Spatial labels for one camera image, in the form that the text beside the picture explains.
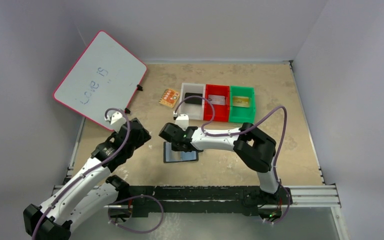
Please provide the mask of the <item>black leather card holder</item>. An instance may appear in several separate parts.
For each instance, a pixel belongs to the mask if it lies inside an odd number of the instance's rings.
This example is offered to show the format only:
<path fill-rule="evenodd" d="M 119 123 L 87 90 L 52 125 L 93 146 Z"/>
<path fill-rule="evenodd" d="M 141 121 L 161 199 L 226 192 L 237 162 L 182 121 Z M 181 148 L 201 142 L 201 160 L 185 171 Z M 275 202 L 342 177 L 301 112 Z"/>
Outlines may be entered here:
<path fill-rule="evenodd" d="M 185 163 L 195 162 L 199 160 L 198 152 L 190 151 L 174 151 L 172 150 L 172 144 L 165 141 L 163 144 L 163 162 L 164 163 Z"/>

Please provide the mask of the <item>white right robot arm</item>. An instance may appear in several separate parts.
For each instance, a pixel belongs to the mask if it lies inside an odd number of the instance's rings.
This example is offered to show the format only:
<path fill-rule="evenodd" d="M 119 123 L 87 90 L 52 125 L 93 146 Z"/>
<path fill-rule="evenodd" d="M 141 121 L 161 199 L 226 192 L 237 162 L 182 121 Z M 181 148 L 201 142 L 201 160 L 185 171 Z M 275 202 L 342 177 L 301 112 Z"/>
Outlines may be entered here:
<path fill-rule="evenodd" d="M 268 204 L 280 198 L 280 184 L 274 171 L 276 141 L 251 123 L 228 130 L 202 130 L 197 126 L 185 129 L 166 123 L 159 136 L 171 144 L 175 152 L 221 150 L 234 152 L 259 180 L 260 196 Z"/>

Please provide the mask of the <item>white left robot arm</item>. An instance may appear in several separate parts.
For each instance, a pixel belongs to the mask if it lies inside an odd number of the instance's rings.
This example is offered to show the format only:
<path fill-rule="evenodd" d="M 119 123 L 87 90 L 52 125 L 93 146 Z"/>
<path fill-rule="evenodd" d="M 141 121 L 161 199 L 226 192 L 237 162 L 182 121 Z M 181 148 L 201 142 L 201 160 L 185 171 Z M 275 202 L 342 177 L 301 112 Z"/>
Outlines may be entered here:
<path fill-rule="evenodd" d="M 130 185 L 113 172 L 151 139 L 137 119 L 117 121 L 115 131 L 92 151 L 82 168 L 39 206 L 23 211 L 25 231 L 34 240 L 68 240 L 97 210 L 126 203 Z"/>

